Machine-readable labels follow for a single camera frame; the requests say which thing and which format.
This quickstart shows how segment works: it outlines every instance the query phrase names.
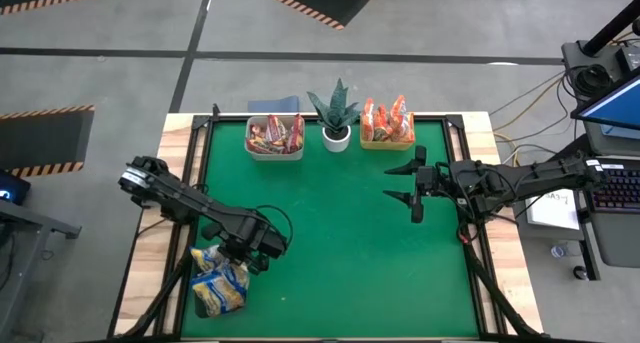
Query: black keyboard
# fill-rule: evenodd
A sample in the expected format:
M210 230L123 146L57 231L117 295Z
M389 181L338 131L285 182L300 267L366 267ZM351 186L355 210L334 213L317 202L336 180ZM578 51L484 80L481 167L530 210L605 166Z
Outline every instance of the black keyboard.
M594 210L640 214L640 161L599 161L607 176L607 183L590 192Z

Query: succulent plant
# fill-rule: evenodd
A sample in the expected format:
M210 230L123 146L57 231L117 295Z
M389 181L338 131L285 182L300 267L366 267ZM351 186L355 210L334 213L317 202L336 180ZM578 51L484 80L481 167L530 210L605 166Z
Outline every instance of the succulent plant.
M312 92L307 92L311 103L318 112L320 125L334 134L340 133L343 128L354 123L360 117L360 111L355 107L358 103L352 103L347 107L347 90L342 86L342 79L338 79L336 89L331 96L329 105L322 103L320 98Z

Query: potted plant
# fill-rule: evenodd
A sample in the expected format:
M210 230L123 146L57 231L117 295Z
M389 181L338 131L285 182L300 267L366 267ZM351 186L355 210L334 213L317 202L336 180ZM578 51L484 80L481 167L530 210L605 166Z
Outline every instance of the potted plant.
M358 103L352 103L347 107L347 90L348 88L342 86L342 80L338 79L328 106L322 103L317 95L307 92L322 125L322 142L331 152L347 149L351 138L350 125L360 117L360 112L355 109Z

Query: gray floor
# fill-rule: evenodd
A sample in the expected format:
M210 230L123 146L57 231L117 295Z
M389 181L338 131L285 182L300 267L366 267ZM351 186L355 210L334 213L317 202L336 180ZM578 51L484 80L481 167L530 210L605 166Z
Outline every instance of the gray floor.
M200 50L559 57L560 44L588 38L631 0L372 0L338 32L273 0L213 0ZM84 0L0 16L0 47L186 50L201 0ZM96 104L87 163L79 173L31 179L29 206L84 227L75 242L54 239L21 319L46 342L104 337L139 210L118 191L124 163L153 154L182 59L0 56L0 114ZM350 99L412 110L492 111L548 78L558 66L196 60L182 112L244 111L250 99L330 92L337 77ZM554 94L503 131L521 136L562 114ZM505 109L498 126L533 97ZM569 97L562 98L572 107ZM572 139L563 122L526 140L551 149ZM509 154L501 144L503 157ZM545 159L542 152L521 161ZM557 337L637 342L640 271L600 265L601 282L571 276L571 259L550 241L523 241L545 330Z

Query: snack bag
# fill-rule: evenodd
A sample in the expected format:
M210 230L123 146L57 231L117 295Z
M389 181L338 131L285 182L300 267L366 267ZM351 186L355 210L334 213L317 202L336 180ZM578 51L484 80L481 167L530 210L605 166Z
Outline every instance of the snack bag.
M413 143L416 141L416 132L413 126L413 112L405 115L407 119L408 128L406 129L404 135L396 136L395 139L397 142L403 143Z
M222 254L218 253L217 245L206 249L191 247L189 251L191 252L193 261L203 272L211 272L226 259Z
M382 142L389 139L393 129L387 122L387 108L384 104L378 107L378 110L373 113L373 140L376 142Z
M224 260L211 272L200 274L191 280L191 289L204 304L209 317L244 307L248 288L249 272L246 266L239 266L229 260Z
M250 127L251 129L251 139L256 139L256 138L262 138L265 139L266 138L266 133L262 130L262 128L258 125L251 125Z
M293 119L293 127L291 127L291 134L289 135L289 139L287 140L287 145L285 147L287 153L294 153L299 151L302 148L302 144L304 142L304 120L297 114Z
M362 140L371 142L373 140L373 98L367 98L360 118L362 127Z
M284 152L284 143L279 146L267 143L262 138L247 139L247 149L260 154L281 154Z
M287 128L284 127L284 124L278 119L278 117L274 115L269 115L267 117L267 141L270 143L281 141L284 146L284 141L287 138Z
M391 128L393 128L391 140L394 142L400 141L409 133L409 130L412 130L409 124L409 115L407 114L407 107L403 95L398 96L398 99L393 103L389 122Z

